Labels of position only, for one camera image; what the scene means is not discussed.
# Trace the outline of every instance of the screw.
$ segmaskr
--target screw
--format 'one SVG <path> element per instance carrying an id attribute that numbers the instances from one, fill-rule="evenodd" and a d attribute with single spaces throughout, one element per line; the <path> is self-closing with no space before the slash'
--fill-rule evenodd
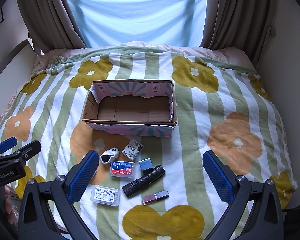
<path id="1" fill-rule="evenodd" d="M 27 182 L 29 185 L 34 184 L 34 179 L 29 179 Z"/>
<path id="2" fill-rule="evenodd" d="M 64 176 L 64 175 L 58 175 L 56 177 L 57 181 L 64 181 L 65 178 L 66 178 L 66 176 Z"/>
<path id="3" fill-rule="evenodd" d="M 273 182 L 272 179 L 267 179 L 267 183 L 268 183 L 269 185 L 271 185 L 271 186 L 274 184 L 274 182 Z"/>
<path id="4" fill-rule="evenodd" d="M 243 175 L 238 175 L 237 178 L 238 178 L 238 181 L 243 181 L 246 177 Z"/>

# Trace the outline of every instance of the clear plastic case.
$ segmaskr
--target clear plastic case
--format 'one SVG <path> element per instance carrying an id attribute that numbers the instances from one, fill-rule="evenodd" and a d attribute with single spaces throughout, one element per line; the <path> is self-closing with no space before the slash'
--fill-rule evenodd
<path id="1" fill-rule="evenodd" d="M 120 190 L 110 187 L 93 186 L 91 189 L 91 201 L 109 206 L 119 206 Z"/>
<path id="2" fill-rule="evenodd" d="M 133 178 L 134 162 L 112 161 L 110 175 L 113 177 Z"/>

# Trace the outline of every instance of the wall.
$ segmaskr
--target wall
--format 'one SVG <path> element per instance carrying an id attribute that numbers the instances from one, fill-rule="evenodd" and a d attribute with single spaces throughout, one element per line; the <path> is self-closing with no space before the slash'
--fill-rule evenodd
<path id="1" fill-rule="evenodd" d="M 295 0 L 278 0 L 273 28 L 276 36 L 265 48 L 257 71 L 287 133 L 292 171 L 299 185 L 288 207 L 295 207 L 300 205 L 300 7 Z"/>
<path id="2" fill-rule="evenodd" d="M 21 17 L 17 0 L 7 0 L 2 7 L 0 23 L 0 62 L 21 41 L 28 37 L 28 30 Z"/>

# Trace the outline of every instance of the blanket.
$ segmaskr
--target blanket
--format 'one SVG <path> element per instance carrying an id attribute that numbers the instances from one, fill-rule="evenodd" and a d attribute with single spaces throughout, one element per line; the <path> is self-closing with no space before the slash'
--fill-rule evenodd
<path id="1" fill-rule="evenodd" d="M 88 89 L 94 80 L 162 79 L 175 85 L 178 124 L 171 137 L 113 135 L 81 121 Z M 98 239 L 202 239 L 227 208 L 207 173 L 202 155 L 213 150 L 236 174 L 251 181 L 274 180 L 282 207 L 297 189 L 281 117 L 251 69 L 213 59 L 155 48 L 113 47 L 69 58 L 55 56 L 51 68 L 32 75 L 0 124 L 0 142 L 14 136 L 17 146 L 33 140 L 41 152 L 25 167 L 26 177 L 10 184 L 20 198 L 29 178 L 38 182 L 67 174 L 89 150 L 122 151 L 134 138 L 144 145 L 134 178 L 111 177 L 100 163 L 81 200 L 74 206 Z M 138 161 L 151 158 L 166 170 L 147 189 L 112 207 L 90 200 L 92 185 L 120 189 L 142 174 Z M 122 154 L 118 160 L 127 160 Z M 142 205 L 141 197 L 168 190 L 169 198 Z M 249 202 L 234 232 L 249 215 Z M 64 227 L 53 203 L 50 208 Z"/>

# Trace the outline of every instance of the cardboard box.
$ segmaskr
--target cardboard box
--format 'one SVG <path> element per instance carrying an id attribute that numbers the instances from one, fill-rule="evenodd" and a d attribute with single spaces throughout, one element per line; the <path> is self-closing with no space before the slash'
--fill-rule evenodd
<path id="1" fill-rule="evenodd" d="M 171 80 L 94 81 L 82 121 L 112 134 L 170 137 L 177 124 Z"/>

